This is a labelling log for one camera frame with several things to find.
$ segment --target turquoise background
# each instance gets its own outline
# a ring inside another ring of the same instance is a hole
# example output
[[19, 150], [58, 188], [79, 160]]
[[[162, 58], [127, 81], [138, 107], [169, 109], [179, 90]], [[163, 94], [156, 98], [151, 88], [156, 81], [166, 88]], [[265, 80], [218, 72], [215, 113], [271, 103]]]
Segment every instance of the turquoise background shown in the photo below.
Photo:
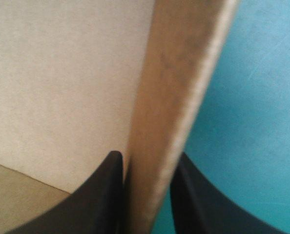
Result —
[[[290, 0], [243, 0], [185, 152], [225, 195], [290, 233]], [[154, 234], [173, 234], [169, 194]]]

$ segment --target teal surface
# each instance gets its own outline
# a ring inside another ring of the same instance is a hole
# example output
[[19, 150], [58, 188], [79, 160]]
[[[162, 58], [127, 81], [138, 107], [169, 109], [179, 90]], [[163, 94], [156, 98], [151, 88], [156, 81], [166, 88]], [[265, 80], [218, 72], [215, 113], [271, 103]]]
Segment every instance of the teal surface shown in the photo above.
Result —
[[[290, 0], [241, 2], [185, 152], [230, 199], [290, 233]], [[169, 206], [167, 196], [154, 234], [175, 233]]]

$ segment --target blue wall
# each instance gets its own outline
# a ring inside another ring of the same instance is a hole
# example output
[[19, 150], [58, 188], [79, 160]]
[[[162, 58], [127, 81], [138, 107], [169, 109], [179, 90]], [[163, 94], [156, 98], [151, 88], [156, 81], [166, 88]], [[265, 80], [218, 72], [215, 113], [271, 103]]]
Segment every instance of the blue wall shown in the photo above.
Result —
[[[243, 0], [185, 152], [247, 211], [290, 233], [290, 0]], [[169, 197], [154, 234], [173, 234]]]

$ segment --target beige cardboard surface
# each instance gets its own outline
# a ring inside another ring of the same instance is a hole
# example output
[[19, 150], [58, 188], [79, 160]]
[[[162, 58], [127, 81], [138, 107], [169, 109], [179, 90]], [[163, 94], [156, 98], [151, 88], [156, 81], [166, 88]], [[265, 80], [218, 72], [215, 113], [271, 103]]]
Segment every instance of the beige cardboard surface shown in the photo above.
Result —
[[125, 153], [153, 0], [0, 0], [0, 164], [72, 192]]
[[129, 143], [128, 234], [151, 231], [236, 3], [156, 1]]
[[0, 234], [42, 214], [68, 195], [0, 165]]

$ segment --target black plastic object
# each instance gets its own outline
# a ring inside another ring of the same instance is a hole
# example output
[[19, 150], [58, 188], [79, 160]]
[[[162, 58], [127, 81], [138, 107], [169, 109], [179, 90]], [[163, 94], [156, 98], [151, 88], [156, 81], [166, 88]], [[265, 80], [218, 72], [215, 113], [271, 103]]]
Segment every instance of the black plastic object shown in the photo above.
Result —
[[171, 183], [177, 234], [284, 234], [217, 190], [183, 154]]
[[7, 234], [114, 234], [122, 194], [122, 155], [112, 151], [66, 200]]

